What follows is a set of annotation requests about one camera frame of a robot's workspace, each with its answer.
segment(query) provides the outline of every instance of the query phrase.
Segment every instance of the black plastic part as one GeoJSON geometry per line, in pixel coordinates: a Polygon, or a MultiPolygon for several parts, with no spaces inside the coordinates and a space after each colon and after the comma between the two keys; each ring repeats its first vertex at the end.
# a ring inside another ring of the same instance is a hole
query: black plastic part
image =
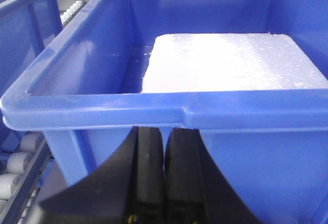
{"type": "Polygon", "coordinates": [[[174,129],[167,144],[168,224],[203,223],[203,205],[194,131],[174,129]]]}
{"type": "Polygon", "coordinates": [[[129,222],[162,224],[163,143],[158,128],[139,128],[136,167],[129,222]]]}
{"type": "Polygon", "coordinates": [[[126,222],[136,160],[138,128],[93,173],[36,205],[28,224],[122,224],[126,222]]]}
{"type": "Polygon", "coordinates": [[[204,210],[208,224],[260,224],[218,169],[198,130],[194,130],[204,210]]]}

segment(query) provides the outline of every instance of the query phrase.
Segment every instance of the bin wall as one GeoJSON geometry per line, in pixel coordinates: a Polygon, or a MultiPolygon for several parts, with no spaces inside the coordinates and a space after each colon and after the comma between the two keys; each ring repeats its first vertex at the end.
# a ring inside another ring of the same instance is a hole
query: bin wall
{"type": "Polygon", "coordinates": [[[136,43],[167,33],[264,33],[269,0],[131,0],[136,43]]]}
{"type": "Polygon", "coordinates": [[[326,221],[314,216],[328,195],[328,131],[201,134],[226,179],[263,223],[326,221]]]}
{"type": "Polygon", "coordinates": [[[67,184],[90,174],[126,138],[131,128],[45,131],[45,137],[67,184]]]}
{"type": "MultiPolygon", "coordinates": [[[[61,29],[57,0],[0,0],[0,96],[61,29]]],[[[0,121],[0,144],[10,133],[0,121]]]]}
{"type": "Polygon", "coordinates": [[[28,91],[32,95],[119,92],[133,46],[129,0],[101,0],[95,7],[87,6],[92,8],[88,20],[66,36],[61,35],[67,38],[73,33],[75,38],[28,91]]]}

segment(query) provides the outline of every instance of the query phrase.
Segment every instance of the blue plastic bin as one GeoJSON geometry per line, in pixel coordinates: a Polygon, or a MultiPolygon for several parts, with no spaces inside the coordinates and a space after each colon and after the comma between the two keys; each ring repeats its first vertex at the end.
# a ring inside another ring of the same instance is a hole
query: blue plastic bin
{"type": "MultiPolygon", "coordinates": [[[[0,0],[0,96],[61,31],[57,0],[0,0]]],[[[23,133],[0,121],[0,151],[13,151],[23,133]]]]}
{"type": "Polygon", "coordinates": [[[140,94],[156,36],[284,33],[328,76],[328,0],[90,0],[2,98],[5,124],[43,130],[69,185],[132,125],[198,128],[263,223],[328,218],[328,89],[140,94]]]}

